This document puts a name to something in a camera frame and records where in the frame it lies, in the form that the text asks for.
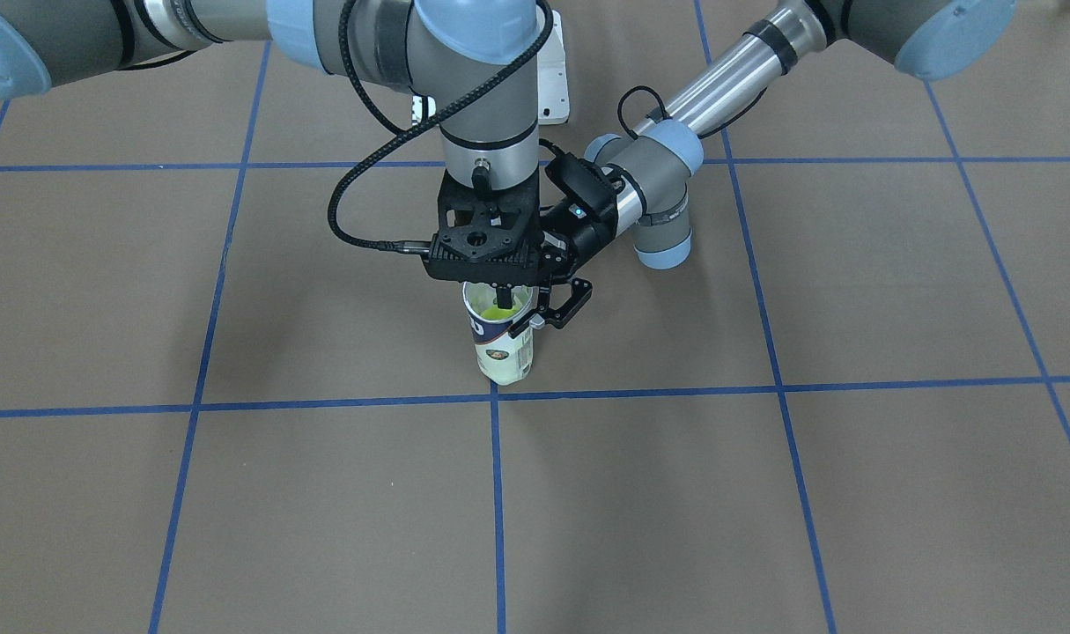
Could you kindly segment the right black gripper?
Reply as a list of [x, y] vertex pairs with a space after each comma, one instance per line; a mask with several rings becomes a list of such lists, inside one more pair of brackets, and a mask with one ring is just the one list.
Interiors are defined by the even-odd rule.
[[[523, 232], [535, 232], [540, 229], [539, 191], [539, 176], [536, 172], [511, 188], [483, 195], [445, 173], [438, 194], [439, 229], [473, 225], [476, 210], [491, 208], [501, 217], [503, 228], [510, 230], [519, 227]], [[503, 312], [511, 312], [514, 287], [495, 284], [494, 289], [494, 306]]]

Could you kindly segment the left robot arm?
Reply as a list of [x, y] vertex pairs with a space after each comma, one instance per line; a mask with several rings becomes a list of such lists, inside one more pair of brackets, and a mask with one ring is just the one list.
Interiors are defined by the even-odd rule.
[[595, 139], [582, 157], [552, 149], [548, 176], [564, 200], [542, 214], [551, 241], [540, 260], [550, 272], [509, 333], [566, 325], [592, 292], [578, 272], [624, 233], [651, 269], [686, 261], [688, 181], [704, 164], [704, 140], [739, 120], [805, 55], [849, 40], [905, 75], [945, 79], [985, 55], [1015, 12], [1014, 1], [780, 1], [639, 124]]

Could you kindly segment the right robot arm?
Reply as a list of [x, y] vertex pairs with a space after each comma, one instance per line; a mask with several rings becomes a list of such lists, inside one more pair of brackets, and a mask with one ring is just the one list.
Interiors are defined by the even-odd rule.
[[[337, 239], [418, 256], [433, 278], [490, 287], [501, 306], [521, 288], [546, 305], [562, 253], [540, 228], [535, 58], [551, 34], [546, 1], [0, 1], [0, 100], [159, 68], [229, 41], [272, 41], [345, 77], [391, 134], [330, 196]], [[434, 236], [350, 234], [350, 185], [433, 129], [446, 161]]]

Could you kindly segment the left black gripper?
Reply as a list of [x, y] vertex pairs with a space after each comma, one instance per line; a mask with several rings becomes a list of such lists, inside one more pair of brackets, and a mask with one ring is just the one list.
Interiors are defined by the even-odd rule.
[[[531, 325], [535, 316], [554, 328], [565, 328], [575, 313], [588, 301], [594, 287], [584, 278], [574, 277], [580, 266], [602, 250], [616, 237], [618, 213], [615, 206], [591, 212], [582, 206], [552, 206], [540, 212], [539, 226], [545, 232], [540, 247], [539, 278], [534, 308], [515, 318], [509, 328], [518, 337]], [[552, 284], [568, 281], [571, 294], [560, 306], [550, 306]]]

